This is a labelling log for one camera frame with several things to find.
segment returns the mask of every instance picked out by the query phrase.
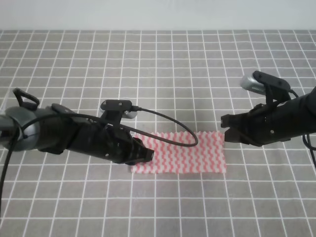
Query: pink and white cloth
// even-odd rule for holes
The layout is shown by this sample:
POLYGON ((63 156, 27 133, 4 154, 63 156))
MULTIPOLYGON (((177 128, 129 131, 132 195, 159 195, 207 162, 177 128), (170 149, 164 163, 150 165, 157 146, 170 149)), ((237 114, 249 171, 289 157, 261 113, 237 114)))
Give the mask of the pink and white cloth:
MULTIPOLYGON (((155 135, 182 143, 193 143, 188 132, 155 133, 155 135)), ((139 174, 149 173, 226 173, 223 152, 224 135, 219 132, 196 133, 198 144, 195 147, 179 147, 140 134, 147 148, 155 151, 151 162, 138 163, 131 171, 139 174)))

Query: black cable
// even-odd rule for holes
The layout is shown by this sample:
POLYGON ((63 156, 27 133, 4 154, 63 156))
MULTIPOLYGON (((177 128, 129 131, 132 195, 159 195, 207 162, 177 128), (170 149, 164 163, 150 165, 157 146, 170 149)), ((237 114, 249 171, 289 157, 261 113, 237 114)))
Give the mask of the black cable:
MULTIPOLYGON (((172 145, 176 145, 176 146, 180 146, 180 147, 194 147, 198 144, 198 138, 197 136, 188 128, 186 127, 184 124, 182 124, 181 122, 173 119, 173 118, 170 118, 166 115, 162 115, 164 118, 166 119, 169 119, 175 123, 177 123, 178 125, 182 126, 185 130, 187 130, 193 137, 194 137, 194 140, 195 142, 194 143, 190 143, 190 144, 187 144, 187 143, 180 143, 180 142, 175 142, 175 141, 171 141, 171 140, 168 140, 168 139, 165 139, 165 138, 162 138, 162 137, 158 137, 158 136, 155 136, 155 135, 152 135, 150 133, 147 133, 147 132, 144 132, 144 131, 141 131, 141 130, 138 130, 136 128, 132 128, 132 127, 129 127, 129 126, 126 126, 126 125, 123 125, 123 124, 120 124, 119 126, 123 129, 126 129, 128 131, 132 131, 132 132, 136 132, 136 133, 139 133, 139 134, 142 134, 144 136, 147 136, 147 137, 151 137, 151 138, 154 138, 154 139, 157 139, 157 140, 160 140, 162 142, 166 142, 166 143, 169 143, 169 144, 172 144, 172 145)), ((92 115, 83 115, 83 114, 53 114, 53 115, 46 115, 46 116, 43 116, 43 117, 39 117, 39 118, 36 118, 28 123, 26 123, 24 126, 21 127, 21 130, 22 132, 30 125, 36 123, 36 122, 39 122, 39 121, 43 121, 43 120, 46 120, 46 119, 52 119, 52 118, 85 118, 85 119, 91 119, 93 121, 96 121, 96 122, 100 122, 100 123, 103 123, 103 124, 111 124, 112 125, 112 122, 109 121, 109 120, 106 120, 106 119, 102 119, 102 118, 99 118, 99 117, 96 117, 96 116, 92 116, 92 115)))
MULTIPOLYGON (((290 93, 292 93, 296 98, 298 98, 298 94, 294 91, 294 90, 290 90, 289 91, 290 93)), ((316 159, 315 159, 315 155, 314 155, 314 151, 316 151, 316 147, 313 147, 312 144, 311 144, 311 138, 310 138, 310 135, 309 134, 306 134, 306 137, 305 135, 302 136, 302 139, 303 139, 303 143, 304 145, 310 149, 310 153, 311 153, 311 157, 312 157, 312 161, 313 161, 313 164, 314 164, 314 167, 316 169, 316 159)))
POLYGON ((15 145, 18 142, 19 134, 20 134, 19 129, 16 129, 16 131, 15 131, 15 133, 13 135, 13 138, 12 138, 11 145, 9 147, 8 153, 6 154, 6 158, 5 158, 4 165, 3 165, 3 170, 2 170, 2 173, 1 173, 1 179, 0 179, 0 213, 1 213, 1 200, 2 200, 2 192, 3 192, 5 175, 6 175, 6 172, 8 170, 8 166, 9 166, 9 162, 10 162, 10 159, 11 159, 12 152, 14 151, 14 147, 15 147, 15 145))
POLYGON ((137 111, 144 111, 144 112, 147 112, 147 113, 151 113, 151 114, 154 114, 154 115, 157 115, 157 116, 160 116, 160 117, 163 117, 167 120, 170 120, 178 125, 180 125, 181 127, 183 127, 188 133, 190 133, 193 137, 194 137, 194 140, 195 140, 195 143, 193 146, 197 145, 198 144, 198 138, 197 136, 192 132, 191 129, 189 129, 187 126, 185 126, 183 123, 175 120, 174 118, 171 118, 167 115, 164 115, 164 114, 161 114, 161 113, 158 113, 156 111, 153 111, 153 110, 147 110, 147 109, 143 109, 143 108, 140 108, 140 107, 137 107, 137 111))

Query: wavy striped cloth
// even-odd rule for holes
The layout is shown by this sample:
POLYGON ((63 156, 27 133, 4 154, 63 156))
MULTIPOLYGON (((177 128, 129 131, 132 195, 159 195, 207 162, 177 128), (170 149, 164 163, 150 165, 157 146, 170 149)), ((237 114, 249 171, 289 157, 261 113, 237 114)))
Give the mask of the wavy striped cloth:
MULTIPOLYGON (((193 143, 188 132, 155 133, 155 135, 177 142, 193 143)), ((147 148, 155 151, 151 162, 138 163, 131 171, 139 174, 149 173, 226 173, 223 152, 224 135, 219 132, 198 132, 195 147, 179 147, 140 134, 147 148)))

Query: white wall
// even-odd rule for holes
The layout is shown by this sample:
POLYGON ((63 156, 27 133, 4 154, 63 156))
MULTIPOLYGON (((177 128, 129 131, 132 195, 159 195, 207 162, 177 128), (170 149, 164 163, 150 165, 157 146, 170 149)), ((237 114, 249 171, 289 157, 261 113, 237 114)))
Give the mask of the white wall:
POLYGON ((0 29, 316 29, 316 0, 0 0, 0 29))

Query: gray grid surface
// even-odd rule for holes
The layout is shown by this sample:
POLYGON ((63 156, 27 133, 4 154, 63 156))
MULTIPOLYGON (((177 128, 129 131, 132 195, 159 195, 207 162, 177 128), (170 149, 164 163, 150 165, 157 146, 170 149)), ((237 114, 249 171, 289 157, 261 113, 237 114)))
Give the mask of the gray grid surface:
MULTIPOLYGON (((221 130, 221 115, 265 102, 239 87, 243 74, 260 69, 310 92, 315 41, 316 31, 0 31, 0 103, 19 87, 42 107, 97 115, 104 99, 124 98, 195 131, 221 130)), ((180 131, 145 113, 124 124, 180 131)), ((316 173, 301 138, 225 144, 225 155, 226 175, 133 175, 73 152, 14 153, 1 237, 316 236, 316 173)))

